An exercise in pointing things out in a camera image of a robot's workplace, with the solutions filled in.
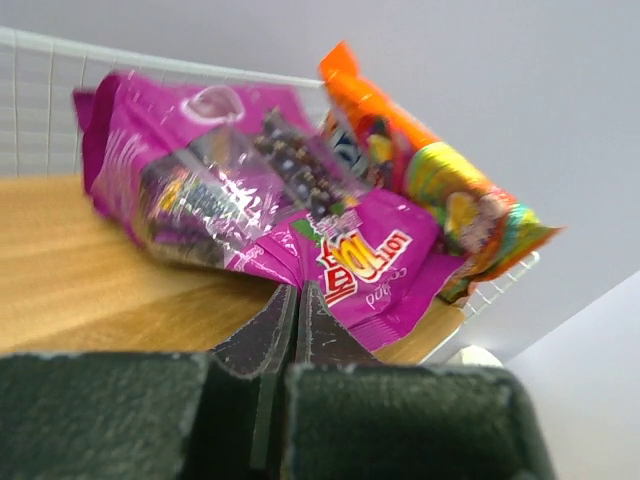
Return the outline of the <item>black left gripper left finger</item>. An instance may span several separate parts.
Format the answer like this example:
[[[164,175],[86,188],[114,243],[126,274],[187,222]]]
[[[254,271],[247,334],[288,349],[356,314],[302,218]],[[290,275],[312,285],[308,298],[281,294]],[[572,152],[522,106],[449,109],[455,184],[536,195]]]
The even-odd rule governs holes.
[[[239,377],[260,375],[287,351],[297,325],[298,290],[281,285],[266,306],[239,330],[209,351]]]

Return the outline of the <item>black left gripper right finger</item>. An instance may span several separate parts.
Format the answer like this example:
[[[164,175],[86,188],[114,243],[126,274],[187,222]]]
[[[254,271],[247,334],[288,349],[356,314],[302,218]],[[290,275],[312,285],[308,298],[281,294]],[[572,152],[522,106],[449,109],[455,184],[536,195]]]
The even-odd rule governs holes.
[[[339,366],[382,364],[331,314],[316,282],[306,282],[302,289],[298,320],[296,363]]]

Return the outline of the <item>orange candy bag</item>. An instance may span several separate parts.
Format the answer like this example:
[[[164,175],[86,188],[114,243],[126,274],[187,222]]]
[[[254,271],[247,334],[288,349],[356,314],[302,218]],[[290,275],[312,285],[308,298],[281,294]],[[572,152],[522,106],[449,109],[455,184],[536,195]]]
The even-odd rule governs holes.
[[[361,74],[346,42],[320,62],[330,103],[322,133],[366,183],[426,209],[441,228],[442,250],[462,266],[440,290],[461,304],[560,233],[493,183],[451,145]]]

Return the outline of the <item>purple snack bag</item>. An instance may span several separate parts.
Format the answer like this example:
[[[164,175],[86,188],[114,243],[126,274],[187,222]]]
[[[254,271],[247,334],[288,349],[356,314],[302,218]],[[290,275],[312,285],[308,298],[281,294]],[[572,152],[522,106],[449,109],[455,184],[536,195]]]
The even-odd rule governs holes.
[[[84,187],[155,257],[302,287],[367,349],[407,336],[462,265],[436,220],[343,166],[286,85],[73,91]]]

